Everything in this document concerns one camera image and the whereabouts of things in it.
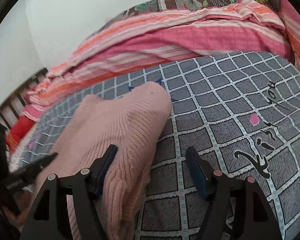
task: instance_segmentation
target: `ribbed knit sock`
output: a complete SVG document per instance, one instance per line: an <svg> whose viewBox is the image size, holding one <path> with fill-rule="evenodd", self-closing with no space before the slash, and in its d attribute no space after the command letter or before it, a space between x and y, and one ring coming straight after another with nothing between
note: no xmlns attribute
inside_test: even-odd
<svg viewBox="0 0 300 240"><path fill-rule="evenodd" d="M49 174L74 175L101 157L110 144L116 145L118 152L107 172L97 210L109 240L131 239L135 214L150 181L157 139L171 108L167 92L154 82L136 87L120 99L87 95L51 149L59 155L40 173L36 189ZM71 198L68 210L74 239L79 239Z"/></svg>

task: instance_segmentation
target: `red fabric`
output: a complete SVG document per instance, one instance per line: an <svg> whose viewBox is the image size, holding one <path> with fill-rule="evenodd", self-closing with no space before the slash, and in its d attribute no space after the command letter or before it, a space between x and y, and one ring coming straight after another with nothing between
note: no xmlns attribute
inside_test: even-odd
<svg viewBox="0 0 300 240"><path fill-rule="evenodd" d="M19 120L14 124L6 136L6 143L9 146L10 153L13 153L16 150L21 139L27 134L34 124L35 121L29 119L25 115L19 117Z"/></svg>

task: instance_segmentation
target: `pink striped blanket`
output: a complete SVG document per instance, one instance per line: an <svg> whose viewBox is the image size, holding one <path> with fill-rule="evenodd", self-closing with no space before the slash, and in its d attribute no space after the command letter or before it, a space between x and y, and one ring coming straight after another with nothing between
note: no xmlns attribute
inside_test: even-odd
<svg viewBox="0 0 300 240"><path fill-rule="evenodd" d="M254 0L221 8L171 9L113 23L86 39L26 93L24 114L38 121L60 99L131 71L203 55L268 51L293 60L279 16Z"/></svg>

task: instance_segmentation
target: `white wall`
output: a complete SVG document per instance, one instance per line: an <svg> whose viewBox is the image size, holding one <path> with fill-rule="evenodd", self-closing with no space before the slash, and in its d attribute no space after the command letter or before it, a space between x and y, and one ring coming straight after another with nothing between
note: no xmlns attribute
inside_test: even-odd
<svg viewBox="0 0 300 240"><path fill-rule="evenodd" d="M122 11L149 0L27 0L39 58L46 68L62 63L91 33Z"/></svg>
<svg viewBox="0 0 300 240"><path fill-rule="evenodd" d="M0 104L42 67L29 29L26 1L19 0L0 24Z"/></svg>

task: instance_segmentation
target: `gray checkered fabric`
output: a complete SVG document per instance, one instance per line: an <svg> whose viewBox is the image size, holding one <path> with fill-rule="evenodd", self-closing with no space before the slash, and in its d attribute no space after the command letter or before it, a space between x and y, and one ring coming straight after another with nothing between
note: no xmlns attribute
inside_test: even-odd
<svg viewBox="0 0 300 240"><path fill-rule="evenodd" d="M157 143L135 239L195 239L207 203L197 194L185 162L189 146L229 177L253 176L282 238L293 239L300 230L300 72L270 53L171 62L79 91L42 117L20 165L49 153L85 95L117 98L130 86L158 79L176 101ZM251 119L255 114L258 124ZM229 236L224 233L223 239Z"/></svg>

